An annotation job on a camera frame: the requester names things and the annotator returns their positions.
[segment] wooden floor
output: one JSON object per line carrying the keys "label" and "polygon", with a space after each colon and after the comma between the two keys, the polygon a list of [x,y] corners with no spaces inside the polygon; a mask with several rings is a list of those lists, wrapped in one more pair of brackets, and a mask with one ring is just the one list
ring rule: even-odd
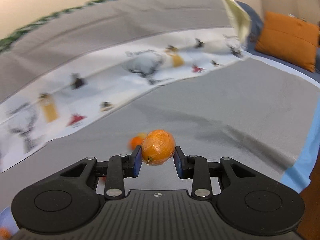
{"label": "wooden floor", "polygon": [[311,173],[310,185],[301,192],[306,209],[298,233],[306,240],[320,240],[320,157]]}

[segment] blurred orange fruit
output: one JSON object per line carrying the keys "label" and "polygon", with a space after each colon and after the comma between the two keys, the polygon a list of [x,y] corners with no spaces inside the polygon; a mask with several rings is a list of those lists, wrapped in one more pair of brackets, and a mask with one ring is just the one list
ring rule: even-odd
{"label": "blurred orange fruit", "polygon": [[143,141],[143,138],[141,138],[140,136],[133,137],[129,141],[128,148],[133,151],[137,145],[142,144],[142,141]]}
{"label": "blurred orange fruit", "polygon": [[161,165],[173,156],[176,142],[171,133],[154,130],[142,142],[142,159],[150,165]]}
{"label": "blurred orange fruit", "polygon": [[4,240],[7,240],[11,237],[11,234],[8,229],[1,227],[0,228],[0,237],[2,237]]}

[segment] ribbed black surface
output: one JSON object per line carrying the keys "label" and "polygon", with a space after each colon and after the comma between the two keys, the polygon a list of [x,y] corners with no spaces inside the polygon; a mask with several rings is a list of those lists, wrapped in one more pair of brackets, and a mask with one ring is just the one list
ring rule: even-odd
{"label": "ribbed black surface", "polygon": [[89,224],[73,232],[44,236],[20,230],[12,240],[298,240],[291,232],[259,237],[226,224],[207,201],[190,198],[185,190],[132,190],[109,201]]}

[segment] orange cushion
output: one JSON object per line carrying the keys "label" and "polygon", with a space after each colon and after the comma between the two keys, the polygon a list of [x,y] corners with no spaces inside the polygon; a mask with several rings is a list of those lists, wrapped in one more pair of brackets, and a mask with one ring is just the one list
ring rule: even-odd
{"label": "orange cushion", "polygon": [[297,18],[266,12],[255,50],[315,71],[319,27]]}

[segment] blue fabric edge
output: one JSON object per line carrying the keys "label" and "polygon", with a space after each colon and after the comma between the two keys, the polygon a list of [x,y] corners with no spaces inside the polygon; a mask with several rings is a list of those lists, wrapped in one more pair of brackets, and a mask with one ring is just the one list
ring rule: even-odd
{"label": "blue fabric edge", "polygon": [[280,182],[300,193],[310,184],[310,174],[316,164],[320,147],[320,98],[304,147],[294,165],[288,168]]}

